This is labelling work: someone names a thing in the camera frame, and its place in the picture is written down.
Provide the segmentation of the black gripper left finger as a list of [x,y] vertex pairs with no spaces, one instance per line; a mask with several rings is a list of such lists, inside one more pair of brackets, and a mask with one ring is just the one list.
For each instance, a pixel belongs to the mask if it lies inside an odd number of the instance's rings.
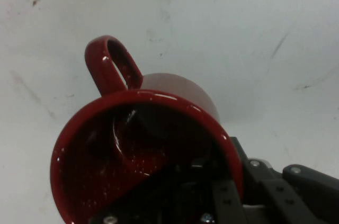
[[89,219],[90,223],[245,223],[224,162],[196,158],[149,175]]

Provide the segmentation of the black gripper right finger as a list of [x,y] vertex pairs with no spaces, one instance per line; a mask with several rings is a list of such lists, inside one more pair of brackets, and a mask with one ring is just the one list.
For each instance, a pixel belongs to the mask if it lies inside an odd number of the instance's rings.
[[231,138],[242,162],[244,203],[261,205],[269,223],[338,223],[338,179],[292,164],[278,172],[261,159],[248,158]]

